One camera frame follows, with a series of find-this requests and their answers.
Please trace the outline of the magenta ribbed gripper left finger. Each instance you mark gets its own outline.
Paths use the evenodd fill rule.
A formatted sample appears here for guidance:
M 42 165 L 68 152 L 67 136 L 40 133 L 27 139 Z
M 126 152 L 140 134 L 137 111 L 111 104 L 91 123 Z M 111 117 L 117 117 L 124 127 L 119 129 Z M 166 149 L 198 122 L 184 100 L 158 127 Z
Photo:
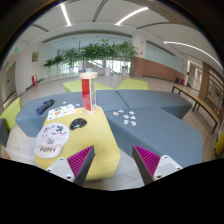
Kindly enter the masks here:
M 94 146 L 89 146 L 68 158 L 60 157 L 47 168 L 47 171 L 83 186 L 94 157 Z

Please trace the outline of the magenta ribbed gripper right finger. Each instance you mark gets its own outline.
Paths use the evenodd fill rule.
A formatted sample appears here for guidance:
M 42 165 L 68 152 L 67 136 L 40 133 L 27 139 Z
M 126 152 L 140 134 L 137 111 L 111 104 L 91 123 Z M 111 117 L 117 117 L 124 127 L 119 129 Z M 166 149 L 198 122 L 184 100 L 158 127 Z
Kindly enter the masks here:
M 168 155 L 158 156 L 137 145 L 134 145 L 132 148 L 132 156 L 145 185 L 182 169 L 182 167 Z

